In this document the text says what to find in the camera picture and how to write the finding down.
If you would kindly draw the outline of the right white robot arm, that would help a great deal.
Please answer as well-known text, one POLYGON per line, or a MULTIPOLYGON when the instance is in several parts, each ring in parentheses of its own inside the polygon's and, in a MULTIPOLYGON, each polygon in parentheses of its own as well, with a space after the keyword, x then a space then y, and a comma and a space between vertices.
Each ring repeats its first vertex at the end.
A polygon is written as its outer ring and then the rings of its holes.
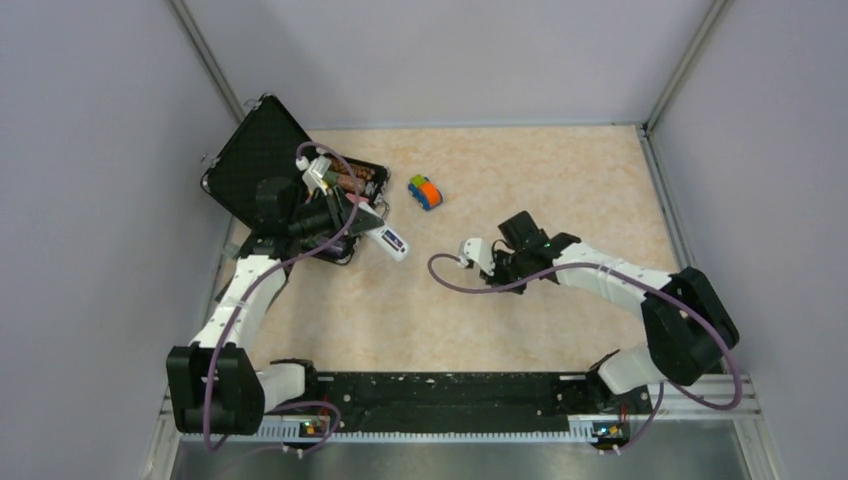
POLYGON ((568 233, 548 235, 521 211, 498 227, 504 248, 482 239, 462 242, 467 266, 487 286, 521 294, 536 279, 582 289, 633 314, 643 344, 607 355, 589 371, 589 404, 612 412, 631 390, 670 381, 690 386, 738 344, 739 332, 707 276, 641 267, 605 254, 568 233))

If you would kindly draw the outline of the white remote control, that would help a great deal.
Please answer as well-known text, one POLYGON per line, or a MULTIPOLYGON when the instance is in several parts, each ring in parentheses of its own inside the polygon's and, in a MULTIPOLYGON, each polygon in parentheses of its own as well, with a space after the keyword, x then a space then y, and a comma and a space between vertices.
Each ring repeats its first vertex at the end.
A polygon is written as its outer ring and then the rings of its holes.
POLYGON ((396 262, 405 260, 410 252, 408 242, 366 201, 360 201, 358 209, 365 214, 362 234, 375 242, 396 262))

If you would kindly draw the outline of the purple AAA battery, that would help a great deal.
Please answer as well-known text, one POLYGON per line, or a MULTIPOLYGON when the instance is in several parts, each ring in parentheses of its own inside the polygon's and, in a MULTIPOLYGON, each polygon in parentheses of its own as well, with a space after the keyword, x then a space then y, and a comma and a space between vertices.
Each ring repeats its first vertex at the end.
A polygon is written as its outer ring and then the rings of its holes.
POLYGON ((386 229, 382 238, 384 242, 389 245, 394 251, 398 253, 406 252, 406 244, 405 242, 391 229, 386 229))

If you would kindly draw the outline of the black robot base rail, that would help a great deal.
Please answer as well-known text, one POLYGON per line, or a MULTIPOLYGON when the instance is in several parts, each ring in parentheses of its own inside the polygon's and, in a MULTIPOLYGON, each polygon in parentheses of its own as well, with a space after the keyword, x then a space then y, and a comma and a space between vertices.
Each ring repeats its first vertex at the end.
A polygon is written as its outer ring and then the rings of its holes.
POLYGON ((304 441, 595 442, 652 409, 647 387, 616 396, 582 373, 321 372, 266 417, 304 441))

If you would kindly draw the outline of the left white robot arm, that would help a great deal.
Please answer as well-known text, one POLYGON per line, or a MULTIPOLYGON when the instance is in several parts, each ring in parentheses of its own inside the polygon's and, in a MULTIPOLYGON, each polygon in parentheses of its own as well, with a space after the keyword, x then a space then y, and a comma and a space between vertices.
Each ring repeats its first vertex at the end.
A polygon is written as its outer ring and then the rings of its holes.
POLYGON ((166 372, 174 421, 190 434, 250 435, 263 416, 286 403, 297 413, 319 404, 320 386, 307 360, 281 360, 258 370, 249 351, 272 303, 288 283, 301 243, 377 232, 385 220, 338 186, 307 190, 300 180, 271 177, 254 194, 256 218, 221 301, 186 346, 171 349, 166 372))

